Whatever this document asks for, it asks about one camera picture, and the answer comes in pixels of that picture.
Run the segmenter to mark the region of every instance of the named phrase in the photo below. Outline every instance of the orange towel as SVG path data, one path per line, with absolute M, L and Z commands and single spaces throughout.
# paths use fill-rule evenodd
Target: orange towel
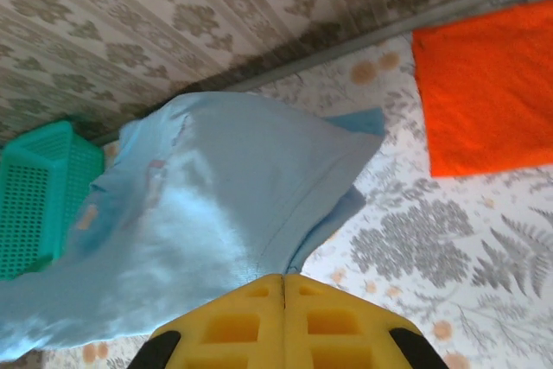
M 553 0 L 413 33 L 431 174 L 553 163 Z

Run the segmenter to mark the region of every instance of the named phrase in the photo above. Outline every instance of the cloth fold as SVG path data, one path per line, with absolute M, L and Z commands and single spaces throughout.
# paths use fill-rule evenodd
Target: cloth fold
M 360 131 L 359 117 L 339 125 Z M 258 277 L 299 271 L 365 203 L 352 184 L 381 140 L 231 92 L 186 94 L 127 124 L 64 256 L 0 282 L 0 360 L 149 334 Z
M 553 0 L 413 32 L 433 176 L 553 163 Z

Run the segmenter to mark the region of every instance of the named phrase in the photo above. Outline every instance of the light blue cloth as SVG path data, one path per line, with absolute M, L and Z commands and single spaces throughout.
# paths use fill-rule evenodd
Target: light blue cloth
M 365 117 L 382 131 L 368 121 L 380 110 Z M 0 360 L 149 334 L 258 277 L 299 271 L 363 205 L 352 183 L 380 142 L 232 92 L 186 94 L 127 124 L 64 257 L 0 282 Z

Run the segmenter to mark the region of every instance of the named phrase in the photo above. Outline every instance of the green plastic basket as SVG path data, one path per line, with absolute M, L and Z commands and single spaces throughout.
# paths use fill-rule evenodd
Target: green plastic basket
M 67 228 L 103 171 L 103 151 L 67 121 L 6 145 L 0 161 L 0 280 L 62 255 Z

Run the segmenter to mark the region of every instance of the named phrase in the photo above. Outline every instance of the patterned wallpaper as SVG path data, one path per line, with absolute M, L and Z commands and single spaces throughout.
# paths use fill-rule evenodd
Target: patterned wallpaper
M 0 0 L 0 144 L 61 118 L 99 137 L 443 1 Z

